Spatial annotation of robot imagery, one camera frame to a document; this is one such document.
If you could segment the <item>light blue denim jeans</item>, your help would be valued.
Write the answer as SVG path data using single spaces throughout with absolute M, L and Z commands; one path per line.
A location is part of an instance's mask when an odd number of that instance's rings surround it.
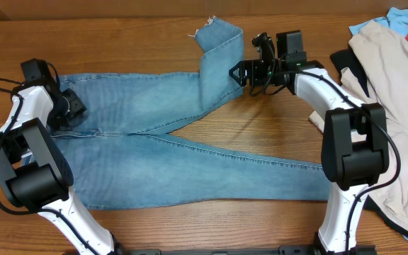
M 231 151 L 174 136 L 242 95 L 229 70 L 244 57 L 242 29 L 212 18 L 195 40 L 198 72 L 84 73 L 60 77 L 86 112 L 52 138 L 94 210 L 214 199 L 327 200 L 319 164 Z

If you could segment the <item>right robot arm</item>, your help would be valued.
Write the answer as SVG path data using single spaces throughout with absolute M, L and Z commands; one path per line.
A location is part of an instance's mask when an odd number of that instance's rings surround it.
M 252 40 L 260 57 L 242 60 L 229 71 L 252 96 L 269 86 L 287 89 L 324 120 L 321 162 L 331 190 L 324 221 L 313 244 L 282 245 L 279 254 L 376 254 L 359 246 L 356 230 L 367 194 L 389 167 L 384 108 L 344 91 L 318 61 L 307 60 L 302 33 L 261 33 Z

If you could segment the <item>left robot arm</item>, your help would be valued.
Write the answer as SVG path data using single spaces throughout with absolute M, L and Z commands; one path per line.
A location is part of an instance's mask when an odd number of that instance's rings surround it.
M 48 132 L 68 127 L 86 107 L 71 89 L 61 91 L 49 62 L 30 59 L 21 69 L 25 80 L 9 91 L 13 107 L 0 128 L 0 208 L 49 220 L 78 254 L 124 254 L 74 192 L 72 170 Z

